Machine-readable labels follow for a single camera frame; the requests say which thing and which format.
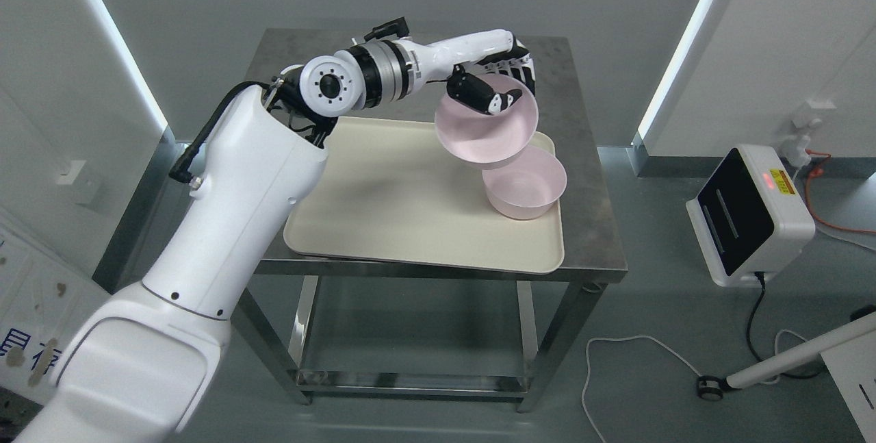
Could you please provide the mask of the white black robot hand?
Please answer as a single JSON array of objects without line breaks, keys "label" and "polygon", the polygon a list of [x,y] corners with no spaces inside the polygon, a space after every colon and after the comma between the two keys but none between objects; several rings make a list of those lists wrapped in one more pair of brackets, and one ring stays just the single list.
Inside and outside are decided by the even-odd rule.
[{"label": "white black robot hand", "polygon": [[510,76],[523,85],[529,93],[536,92],[534,60],[530,50],[518,38],[508,52],[491,54],[479,62],[457,64],[446,81],[446,94],[454,102],[486,116],[500,114],[517,103],[523,96],[522,88],[506,92],[494,90],[481,76],[496,74]]}]

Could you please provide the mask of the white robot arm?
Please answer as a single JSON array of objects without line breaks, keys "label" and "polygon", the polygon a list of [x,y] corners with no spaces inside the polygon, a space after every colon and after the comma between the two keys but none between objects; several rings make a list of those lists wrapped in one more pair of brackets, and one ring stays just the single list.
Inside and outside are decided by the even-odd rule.
[{"label": "white robot arm", "polygon": [[173,165],[188,211],[141,281],[106,300],[53,369],[18,442],[162,442],[184,430],[231,339],[231,315],[289,213],[316,187],[338,116],[403,99],[513,49],[506,30],[429,45],[400,20],[337,53],[232,88]]}]

